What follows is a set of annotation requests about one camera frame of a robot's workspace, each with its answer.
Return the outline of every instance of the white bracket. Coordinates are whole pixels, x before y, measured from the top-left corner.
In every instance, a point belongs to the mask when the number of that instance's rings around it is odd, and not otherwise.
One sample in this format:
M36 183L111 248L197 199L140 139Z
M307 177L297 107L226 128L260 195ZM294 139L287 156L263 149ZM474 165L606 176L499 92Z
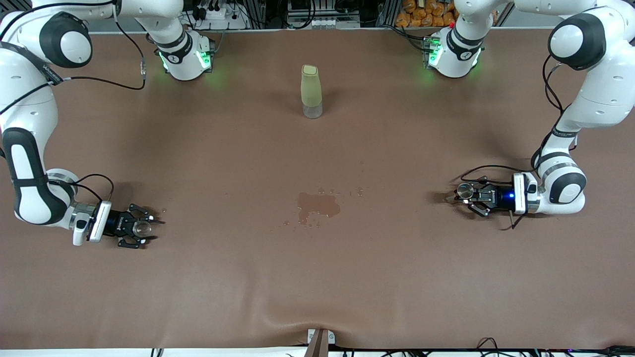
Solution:
M328 333L328 344L335 344L335 334L331 331L328 330L326 331ZM316 333L315 328L309 329L309 333L307 336L307 344L311 343L311 339L313 339L313 335Z

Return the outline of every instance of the brown liquid spill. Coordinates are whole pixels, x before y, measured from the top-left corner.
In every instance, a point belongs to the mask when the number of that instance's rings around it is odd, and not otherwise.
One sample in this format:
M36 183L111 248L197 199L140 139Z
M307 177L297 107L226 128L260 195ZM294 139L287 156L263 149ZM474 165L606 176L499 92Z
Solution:
M300 209L298 223L306 225L311 213L326 215L329 218L340 213L340 205L335 202L335 198L335 196L324 194L300 193L298 195L298 208Z

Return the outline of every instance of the brown table surface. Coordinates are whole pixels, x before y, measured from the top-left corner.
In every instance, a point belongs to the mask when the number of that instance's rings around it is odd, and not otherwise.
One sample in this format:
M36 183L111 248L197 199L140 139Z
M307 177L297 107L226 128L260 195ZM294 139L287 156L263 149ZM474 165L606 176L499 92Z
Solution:
M493 31L454 80L389 31L228 34L213 74L188 83L138 36L145 90L55 88L46 167L109 175L114 208L152 207L161 238L72 246L14 218L2 165L0 347L279 346L314 327L346 347L635 344L631 118L581 134L579 214L505 231L506 214L441 201L472 167L528 167L557 117L540 76L548 33ZM89 66L63 73L140 81L123 36L94 44ZM319 120L302 115L303 64L320 70ZM583 78L563 67L553 87L568 103ZM303 201L320 192L333 198ZM299 224L298 197L331 217Z

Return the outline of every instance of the cable connector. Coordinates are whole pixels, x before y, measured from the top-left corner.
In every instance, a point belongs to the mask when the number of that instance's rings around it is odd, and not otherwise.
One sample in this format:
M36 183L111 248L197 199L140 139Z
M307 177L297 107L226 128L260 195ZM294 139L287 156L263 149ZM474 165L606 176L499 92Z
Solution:
M145 73L146 73L146 65L145 65L145 58L141 57L141 78L145 81Z

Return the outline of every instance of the brown tablecloth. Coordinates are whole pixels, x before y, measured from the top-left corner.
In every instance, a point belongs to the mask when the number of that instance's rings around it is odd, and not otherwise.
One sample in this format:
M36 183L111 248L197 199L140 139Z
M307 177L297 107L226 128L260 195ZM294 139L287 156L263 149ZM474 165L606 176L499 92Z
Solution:
M2 165L0 347L276 346L314 327L347 347L635 344L631 118L580 135L579 214L505 231L506 214L442 202L467 169L528 167L557 117L540 76L548 33L493 31L454 80L387 31L228 34L213 73L187 83L137 36L147 88L56 87L46 167L107 174L114 208L152 207L161 238L72 246L14 218ZM123 36L94 45L63 73L140 81ZM302 115L303 64L320 70L318 120ZM583 78L562 68L553 87L568 103Z

